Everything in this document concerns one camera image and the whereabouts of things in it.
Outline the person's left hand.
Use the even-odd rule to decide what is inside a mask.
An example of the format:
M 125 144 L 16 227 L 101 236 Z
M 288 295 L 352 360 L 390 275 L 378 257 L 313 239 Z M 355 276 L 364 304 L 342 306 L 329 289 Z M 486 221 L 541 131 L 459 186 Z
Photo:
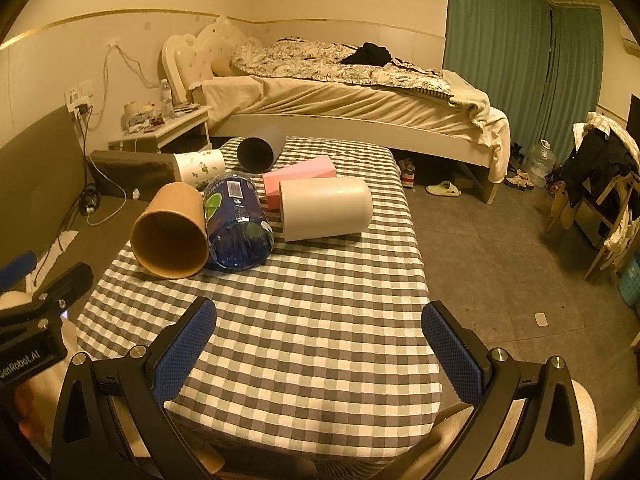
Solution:
M 33 382 L 24 382 L 14 391 L 14 404 L 22 435 L 32 442 L 49 445 L 55 418 L 55 400 Z

